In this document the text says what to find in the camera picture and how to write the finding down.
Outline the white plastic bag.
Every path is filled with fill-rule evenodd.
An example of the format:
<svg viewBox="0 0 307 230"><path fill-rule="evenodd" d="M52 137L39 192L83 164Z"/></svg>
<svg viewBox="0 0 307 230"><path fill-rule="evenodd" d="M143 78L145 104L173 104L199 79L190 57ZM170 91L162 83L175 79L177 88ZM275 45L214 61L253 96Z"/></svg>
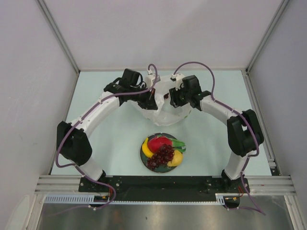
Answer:
<svg viewBox="0 0 307 230"><path fill-rule="evenodd" d="M169 90L175 88L176 83L171 81L171 74L160 77L160 90L155 90L155 101L158 106L158 110L145 110L138 106L136 102L131 104L147 119L151 120L157 126L169 126L175 124L184 118L186 118L192 107L190 104L186 104L182 107L174 108L170 104Z"/></svg>

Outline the fake watermelon slice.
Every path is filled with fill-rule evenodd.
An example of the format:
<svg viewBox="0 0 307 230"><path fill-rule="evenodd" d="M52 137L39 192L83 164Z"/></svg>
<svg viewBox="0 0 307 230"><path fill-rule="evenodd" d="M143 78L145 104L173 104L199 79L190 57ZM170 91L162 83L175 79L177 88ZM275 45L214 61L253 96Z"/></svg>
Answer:
<svg viewBox="0 0 307 230"><path fill-rule="evenodd" d="M157 135L148 141L147 146L151 152L156 153L162 146L171 146L174 149L183 149L185 148L186 144L183 141L174 138Z"/></svg>

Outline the fake yellow banana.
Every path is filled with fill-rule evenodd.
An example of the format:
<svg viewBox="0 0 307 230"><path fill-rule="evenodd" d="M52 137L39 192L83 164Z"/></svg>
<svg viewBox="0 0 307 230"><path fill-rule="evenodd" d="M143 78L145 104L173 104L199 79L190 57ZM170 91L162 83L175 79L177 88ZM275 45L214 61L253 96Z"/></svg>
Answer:
<svg viewBox="0 0 307 230"><path fill-rule="evenodd" d="M142 151L147 158L151 158L154 154L151 152L151 150L148 147L148 141L149 138L146 138L145 141L143 142Z"/></svg>

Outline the fake red grapes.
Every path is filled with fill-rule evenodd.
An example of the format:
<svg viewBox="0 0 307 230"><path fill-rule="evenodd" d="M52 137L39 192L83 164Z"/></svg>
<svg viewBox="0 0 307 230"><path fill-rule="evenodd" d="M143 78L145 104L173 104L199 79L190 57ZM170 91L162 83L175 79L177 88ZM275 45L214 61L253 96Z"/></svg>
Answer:
<svg viewBox="0 0 307 230"><path fill-rule="evenodd" d="M160 166L166 166L174 157L174 149L171 145L162 145L152 157L147 159L146 167L155 170Z"/></svg>

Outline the fake yellow lemon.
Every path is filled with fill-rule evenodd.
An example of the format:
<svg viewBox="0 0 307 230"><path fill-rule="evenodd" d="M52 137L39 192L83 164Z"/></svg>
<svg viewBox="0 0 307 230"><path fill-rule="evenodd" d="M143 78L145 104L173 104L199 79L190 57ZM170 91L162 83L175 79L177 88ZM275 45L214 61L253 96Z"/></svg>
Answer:
<svg viewBox="0 0 307 230"><path fill-rule="evenodd" d="M167 163L167 166L177 167L182 163L182 161L183 161L183 154L179 150L175 150L173 159Z"/></svg>

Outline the blue ceramic plate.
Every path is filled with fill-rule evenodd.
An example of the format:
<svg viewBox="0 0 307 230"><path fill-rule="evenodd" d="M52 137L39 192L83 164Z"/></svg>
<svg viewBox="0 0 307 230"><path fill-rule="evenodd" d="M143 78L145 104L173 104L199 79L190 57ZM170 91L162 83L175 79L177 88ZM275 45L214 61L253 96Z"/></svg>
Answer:
<svg viewBox="0 0 307 230"><path fill-rule="evenodd" d="M169 138L174 138L176 139L174 136L170 135L170 134L167 134L167 133L156 133L156 134L153 134L153 135L150 135L148 136L149 140L152 139L153 137L157 136L157 135L162 135L162 136L167 136ZM180 149L180 148L175 148L174 150L179 150L182 154L186 151L186 146L185 148L183 149ZM143 165L145 166L146 165L146 162L147 162L147 157L144 155L143 151L142 151L142 147L140 148L140 158L141 158L141 161L143 163ZM171 170L173 170L174 168L176 167L168 167L167 165L166 166L160 166L158 168L156 168L155 170L151 170L152 172L155 172L155 173L167 173Z"/></svg>

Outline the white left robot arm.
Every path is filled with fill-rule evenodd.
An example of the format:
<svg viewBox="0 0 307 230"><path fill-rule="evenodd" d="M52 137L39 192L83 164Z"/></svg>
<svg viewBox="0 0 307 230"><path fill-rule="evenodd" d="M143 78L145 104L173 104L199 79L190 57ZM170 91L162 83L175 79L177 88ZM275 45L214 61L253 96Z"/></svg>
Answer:
<svg viewBox="0 0 307 230"><path fill-rule="evenodd" d="M57 153L87 177L89 186L102 191L106 186L106 173L92 158L89 137L97 126L124 102L134 101L143 109L157 110L155 85L158 73L147 70L153 80L146 83L143 76L134 70L125 69L122 76L109 83L97 101L81 116L72 122L60 122L57 126Z"/></svg>

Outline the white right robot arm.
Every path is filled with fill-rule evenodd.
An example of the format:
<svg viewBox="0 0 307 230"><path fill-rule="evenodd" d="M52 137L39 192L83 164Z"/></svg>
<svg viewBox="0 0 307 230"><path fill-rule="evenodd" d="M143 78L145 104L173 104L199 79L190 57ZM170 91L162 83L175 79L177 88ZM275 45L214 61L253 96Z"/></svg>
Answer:
<svg viewBox="0 0 307 230"><path fill-rule="evenodd" d="M221 186L226 192L233 192L238 188L238 178L243 177L249 159L259 155L260 145L264 142L256 113L251 109L238 111L217 100L213 91L201 89L195 75L185 77L172 74L170 80L176 84L169 89L173 107L189 104L226 125L228 145L232 152L222 172L225 178L221 180Z"/></svg>

